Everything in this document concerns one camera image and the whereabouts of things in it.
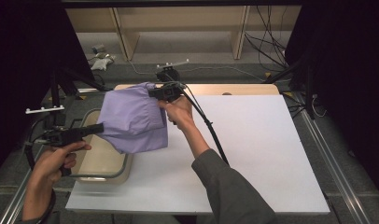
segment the cloth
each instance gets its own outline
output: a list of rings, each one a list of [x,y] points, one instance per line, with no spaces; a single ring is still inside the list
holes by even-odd
[[[215,150],[202,153],[192,169],[206,187],[216,223],[277,223],[274,210]]]
[[[120,153],[138,153],[167,147],[167,124],[164,109],[157,99],[148,96],[154,83],[140,83],[105,94],[97,123],[105,130],[97,135]]]

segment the white surface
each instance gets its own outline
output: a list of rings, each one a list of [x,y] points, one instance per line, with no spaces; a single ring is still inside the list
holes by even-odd
[[[276,213],[327,214],[324,200],[287,106],[276,96],[197,96],[232,168],[239,171]],[[194,117],[217,150],[203,120]],[[66,208],[77,211],[211,213],[201,181],[191,169],[184,135],[169,124],[169,147],[136,154],[121,185],[81,183]]]

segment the white cable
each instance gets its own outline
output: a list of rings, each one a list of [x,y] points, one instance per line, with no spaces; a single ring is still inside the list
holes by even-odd
[[[320,114],[317,113],[317,111],[316,111],[316,109],[315,109],[315,99],[316,99],[316,98],[317,98],[317,97],[314,97],[314,99],[312,100],[312,108],[314,109],[314,112],[315,112],[315,114],[316,114],[318,117],[323,118],[323,117],[326,115],[327,110],[324,110],[324,113],[323,113],[322,115],[320,115]]]
[[[139,75],[154,75],[154,73],[142,73],[142,72],[138,72],[138,71],[136,70],[136,68],[134,67],[134,64],[133,64],[131,61],[128,61],[128,62],[131,64],[131,66],[133,67],[133,70],[135,71],[136,74],[139,74]],[[256,79],[258,79],[258,80],[260,80],[260,81],[262,81],[262,82],[265,81],[265,79],[262,79],[262,78],[260,78],[260,77],[257,77],[257,76],[255,76],[255,75],[251,74],[251,73],[248,73],[248,72],[242,71],[242,70],[240,70],[240,69],[237,69],[237,68],[235,68],[235,67],[231,67],[231,66],[222,66],[222,67],[197,67],[197,68],[192,68],[192,69],[187,69],[187,70],[177,70],[177,72],[192,72],[192,71],[196,71],[196,70],[200,70],[200,69],[226,69],[226,68],[228,68],[228,69],[233,69],[233,70],[235,70],[235,71],[237,71],[237,72],[240,72],[240,73],[243,73],[243,74],[247,74],[247,75],[252,76],[252,77],[254,77],[254,78],[256,78]],[[290,79],[280,80],[280,81],[276,81],[276,82],[287,82],[287,81],[290,81]]]
[[[139,74],[139,75],[154,75],[154,73],[141,73],[141,72],[137,72],[136,68],[134,67],[134,64],[131,61],[128,61],[128,62],[133,67],[133,70],[135,71],[136,74]]]

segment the wooden surface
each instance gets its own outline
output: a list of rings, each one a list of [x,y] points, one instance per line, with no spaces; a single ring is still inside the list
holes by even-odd
[[[120,90],[134,84],[118,85],[115,89]],[[273,84],[188,84],[195,95],[278,95],[279,91]]]

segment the cabinet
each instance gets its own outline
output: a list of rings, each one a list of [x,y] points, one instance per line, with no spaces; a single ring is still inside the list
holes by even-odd
[[[125,60],[142,32],[216,31],[231,34],[232,57],[240,59],[246,31],[292,30],[300,6],[68,8],[77,33],[116,33]]]

